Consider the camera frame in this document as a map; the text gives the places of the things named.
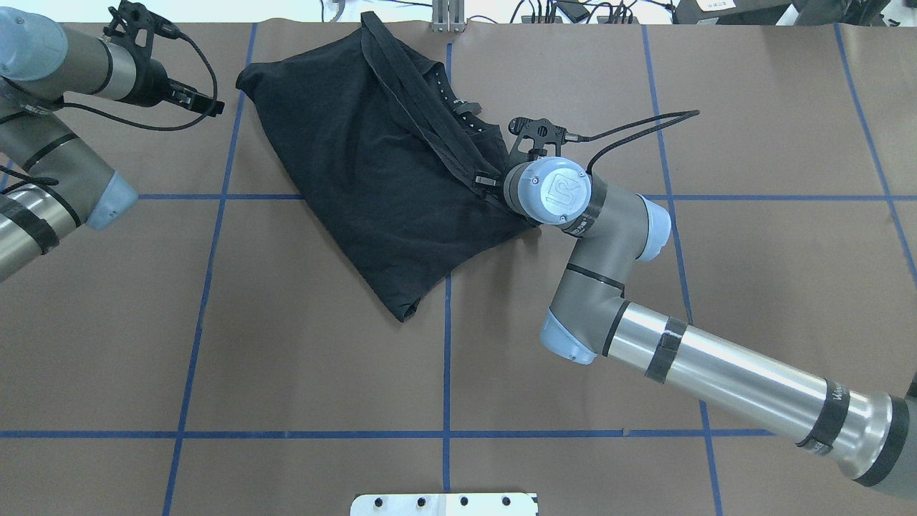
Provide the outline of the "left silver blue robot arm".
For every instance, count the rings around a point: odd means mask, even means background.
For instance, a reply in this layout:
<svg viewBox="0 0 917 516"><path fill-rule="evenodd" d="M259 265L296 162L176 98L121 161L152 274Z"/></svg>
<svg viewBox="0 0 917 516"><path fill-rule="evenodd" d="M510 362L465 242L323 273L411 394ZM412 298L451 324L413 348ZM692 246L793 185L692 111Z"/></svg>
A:
<svg viewBox="0 0 917 516"><path fill-rule="evenodd" d="M58 117L67 92L135 107L169 102L196 114L222 114L219 92L207 95L171 78L152 57L158 37L190 42L176 24L138 2L110 7L98 38L13 7L2 22L1 274L12 277L49 254L80 226L102 231L138 201L121 173Z"/></svg>

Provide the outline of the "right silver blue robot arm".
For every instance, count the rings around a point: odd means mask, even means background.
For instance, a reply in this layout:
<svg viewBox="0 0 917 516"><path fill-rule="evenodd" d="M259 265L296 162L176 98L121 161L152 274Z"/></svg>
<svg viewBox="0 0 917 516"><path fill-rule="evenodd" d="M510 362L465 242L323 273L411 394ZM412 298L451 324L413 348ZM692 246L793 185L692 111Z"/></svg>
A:
<svg viewBox="0 0 917 516"><path fill-rule="evenodd" d="M855 392L628 300L633 265L653 260L671 235L662 206L564 157L522 161L477 183L577 240L541 330L546 349L580 365L621 360L835 461L863 487L915 499L914 396Z"/></svg>

